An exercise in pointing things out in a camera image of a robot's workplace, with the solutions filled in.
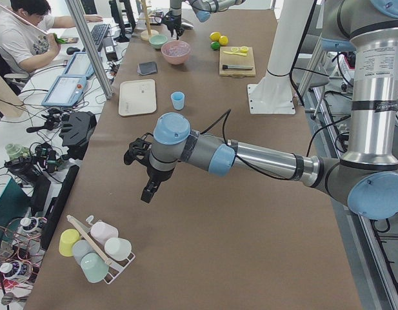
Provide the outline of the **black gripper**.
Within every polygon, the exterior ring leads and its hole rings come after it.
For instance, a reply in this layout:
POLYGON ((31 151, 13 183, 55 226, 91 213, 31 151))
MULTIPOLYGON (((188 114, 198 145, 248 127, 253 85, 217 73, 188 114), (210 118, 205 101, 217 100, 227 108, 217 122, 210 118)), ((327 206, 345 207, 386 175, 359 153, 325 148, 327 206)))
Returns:
POLYGON ((147 168, 149 180, 141 194, 141 200, 145 203, 150 203, 152 201, 152 198, 158 191, 160 184, 163 181, 169 180, 174 171, 174 169, 161 171, 153 167, 152 160, 150 159, 150 156, 152 155, 151 144, 151 142, 146 141, 146 137, 137 138, 129 144, 128 150, 123 156, 125 165, 131 165, 134 161, 137 161, 147 168))
POLYGON ((170 32, 171 37, 173 37, 174 32, 176 32, 176 40, 179 40, 184 34, 184 27, 182 26, 181 15, 175 15, 172 11, 168 11, 163 16, 161 23, 164 24, 170 32))

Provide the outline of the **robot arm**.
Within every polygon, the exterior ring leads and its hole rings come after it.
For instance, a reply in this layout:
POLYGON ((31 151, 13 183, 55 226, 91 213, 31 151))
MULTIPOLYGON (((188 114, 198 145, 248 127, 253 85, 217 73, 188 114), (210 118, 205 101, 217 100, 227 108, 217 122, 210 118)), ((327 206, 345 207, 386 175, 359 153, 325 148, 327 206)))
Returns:
MULTIPOLYGON (((184 33, 184 26, 182 25, 182 3, 183 0, 171 0, 170 8, 163 16, 161 23, 164 24, 170 31, 171 35, 176 34, 176 39, 179 39, 184 33)), ((187 3, 194 11, 197 19, 204 23, 210 18, 210 15, 216 12, 223 12, 231 6, 239 6, 245 0, 188 0, 187 3)))
POLYGON ((150 202, 178 162, 224 176, 245 165, 277 180, 301 181, 372 220, 398 212, 398 159, 392 154, 398 111, 398 1, 327 1, 324 47, 345 41, 356 49, 348 150, 340 159, 266 149, 193 130, 182 115, 169 112, 157 121, 153 140, 138 138, 124 163, 144 165, 150 202))

